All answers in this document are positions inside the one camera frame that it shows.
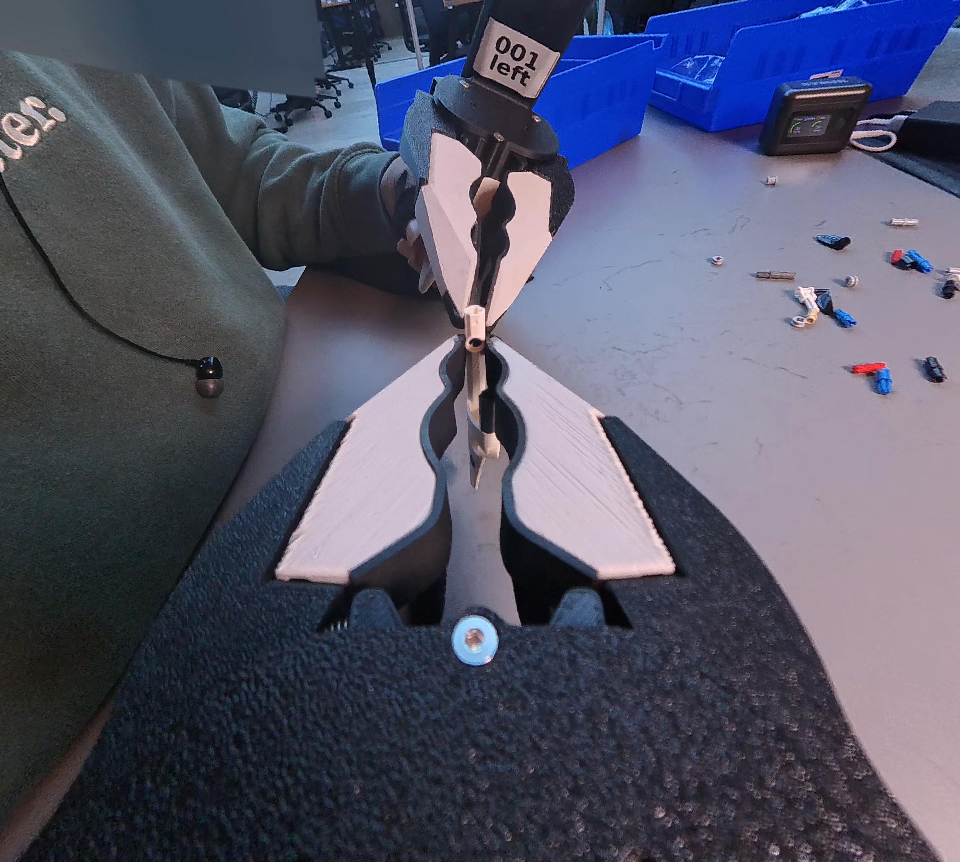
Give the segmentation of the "person's left forearm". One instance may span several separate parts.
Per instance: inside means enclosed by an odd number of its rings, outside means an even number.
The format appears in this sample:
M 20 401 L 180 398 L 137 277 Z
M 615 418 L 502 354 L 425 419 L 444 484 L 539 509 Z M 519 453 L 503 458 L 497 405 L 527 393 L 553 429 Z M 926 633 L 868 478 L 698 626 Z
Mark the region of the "person's left forearm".
M 258 117 L 222 107 L 208 87 L 148 78 L 179 138 L 150 168 L 200 216 L 219 213 L 265 268 L 331 264 L 397 252 L 402 161 L 371 144 L 318 152 Z

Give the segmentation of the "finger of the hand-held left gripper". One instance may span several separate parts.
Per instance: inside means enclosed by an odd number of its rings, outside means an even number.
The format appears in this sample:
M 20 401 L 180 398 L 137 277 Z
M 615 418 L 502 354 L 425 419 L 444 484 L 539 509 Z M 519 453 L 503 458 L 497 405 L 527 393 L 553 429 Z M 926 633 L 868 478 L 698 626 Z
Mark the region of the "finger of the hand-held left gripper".
M 515 211 L 506 225 L 509 246 L 486 304 L 488 328 L 493 328 L 517 299 L 553 239 L 549 229 L 551 182 L 534 172 L 512 172 L 507 187 Z
M 439 132 L 432 134 L 428 175 L 415 217 L 438 290 L 455 311 L 453 321 L 462 321 L 474 290 L 477 215 L 471 188 L 481 173 L 480 160 L 462 143 Z

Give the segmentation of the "person's left hand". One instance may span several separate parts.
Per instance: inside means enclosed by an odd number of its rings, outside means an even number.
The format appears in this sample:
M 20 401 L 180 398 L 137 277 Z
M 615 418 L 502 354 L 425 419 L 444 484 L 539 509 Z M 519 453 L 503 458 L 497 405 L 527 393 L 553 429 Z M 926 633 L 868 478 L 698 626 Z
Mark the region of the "person's left hand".
M 397 251 L 416 272 L 417 289 L 423 295 L 435 284 L 435 276 L 416 218 L 419 189 L 419 178 L 396 155 L 381 176 L 380 197 L 390 229 L 398 236 Z

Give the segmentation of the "black power adapter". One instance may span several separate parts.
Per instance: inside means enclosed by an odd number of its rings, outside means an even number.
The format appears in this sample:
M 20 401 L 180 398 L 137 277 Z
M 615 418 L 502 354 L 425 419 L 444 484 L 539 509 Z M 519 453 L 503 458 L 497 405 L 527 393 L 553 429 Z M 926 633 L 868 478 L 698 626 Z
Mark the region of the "black power adapter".
M 930 160 L 958 161 L 959 102 L 937 100 L 909 115 L 896 133 L 895 150 Z

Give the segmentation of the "black office chair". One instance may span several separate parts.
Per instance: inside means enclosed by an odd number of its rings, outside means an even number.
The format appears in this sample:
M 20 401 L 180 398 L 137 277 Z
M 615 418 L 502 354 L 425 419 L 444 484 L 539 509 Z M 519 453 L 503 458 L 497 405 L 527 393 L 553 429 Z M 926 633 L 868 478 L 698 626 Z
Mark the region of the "black office chair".
M 326 74 L 315 79 L 313 95 L 288 95 L 285 101 L 270 109 L 269 114 L 275 120 L 273 128 L 277 132 L 286 134 L 293 126 L 293 116 L 296 112 L 310 112 L 314 109 L 319 109 L 327 119 L 330 119 L 332 113 L 325 103 L 331 102 L 335 109 L 342 109 L 340 100 L 342 92 L 338 87 L 340 84 L 346 84 L 348 88 L 354 89 L 354 83 L 348 77 Z

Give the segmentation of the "black device with green display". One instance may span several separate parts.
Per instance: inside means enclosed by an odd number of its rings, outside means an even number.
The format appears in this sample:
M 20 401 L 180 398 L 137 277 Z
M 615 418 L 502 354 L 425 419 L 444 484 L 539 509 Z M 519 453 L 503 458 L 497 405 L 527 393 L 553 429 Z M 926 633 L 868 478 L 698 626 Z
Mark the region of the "black device with green display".
M 770 157 L 842 151 L 872 92 L 870 82 L 855 76 L 782 84 L 771 101 L 759 151 Z

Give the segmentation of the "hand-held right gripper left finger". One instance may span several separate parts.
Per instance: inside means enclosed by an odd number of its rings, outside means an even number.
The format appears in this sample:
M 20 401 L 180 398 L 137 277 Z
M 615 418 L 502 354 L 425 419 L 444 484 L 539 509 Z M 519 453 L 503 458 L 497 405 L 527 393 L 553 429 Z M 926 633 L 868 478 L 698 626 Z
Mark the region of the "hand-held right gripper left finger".
M 354 412 L 277 580 L 383 590 L 410 624 L 441 623 L 452 542 L 442 460 L 461 390 L 462 338 L 454 336 Z

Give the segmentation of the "white spotted lego panel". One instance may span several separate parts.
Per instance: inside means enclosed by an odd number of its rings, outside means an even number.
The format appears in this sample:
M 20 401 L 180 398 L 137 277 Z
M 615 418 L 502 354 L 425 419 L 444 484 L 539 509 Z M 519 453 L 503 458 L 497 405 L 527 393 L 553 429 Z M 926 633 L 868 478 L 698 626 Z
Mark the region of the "white spotted lego panel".
M 486 351 L 467 353 L 465 388 L 469 474 L 471 485 L 477 489 L 486 460 L 496 460 L 500 453 L 496 434 L 498 397 L 489 387 Z

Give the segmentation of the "black textured pad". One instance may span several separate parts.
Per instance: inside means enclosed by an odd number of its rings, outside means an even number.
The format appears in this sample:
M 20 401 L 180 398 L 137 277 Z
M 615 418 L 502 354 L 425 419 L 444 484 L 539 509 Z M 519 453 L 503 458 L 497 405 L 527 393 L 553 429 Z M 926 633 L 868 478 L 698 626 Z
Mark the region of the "black textured pad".
M 419 290 L 419 273 L 398 252 L 342 258 L 329 263 L 306 266 L 307 271 L 328 272 L 357 281 L 382 292 L 415 300 L 441 301 L 435 285 L 427 292 Z

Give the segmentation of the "black table mat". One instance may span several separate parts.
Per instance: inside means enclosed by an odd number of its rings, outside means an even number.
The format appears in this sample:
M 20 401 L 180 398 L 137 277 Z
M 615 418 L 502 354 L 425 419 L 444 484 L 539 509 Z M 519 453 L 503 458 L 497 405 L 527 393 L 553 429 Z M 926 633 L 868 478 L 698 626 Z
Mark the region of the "black table mat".
M 956 198 L 960 197 L 958 159 L 932 157 L 909 150 L 899 151 L 895 148 L 885 152 L 875 152 L 872 156 L 900 172 L 933 185 Z

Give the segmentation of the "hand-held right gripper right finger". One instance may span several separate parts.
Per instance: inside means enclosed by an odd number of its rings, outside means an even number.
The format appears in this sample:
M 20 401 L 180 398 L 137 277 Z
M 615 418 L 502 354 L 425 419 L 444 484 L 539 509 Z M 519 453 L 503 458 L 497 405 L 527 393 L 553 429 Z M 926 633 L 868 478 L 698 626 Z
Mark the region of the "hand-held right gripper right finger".
M 501 340 L 487 346 L 502 480 L 500 548 L 520 620 L 545 625 L 567 593 L 675 574 L 676 564 L 604 428 L 604 415 Z

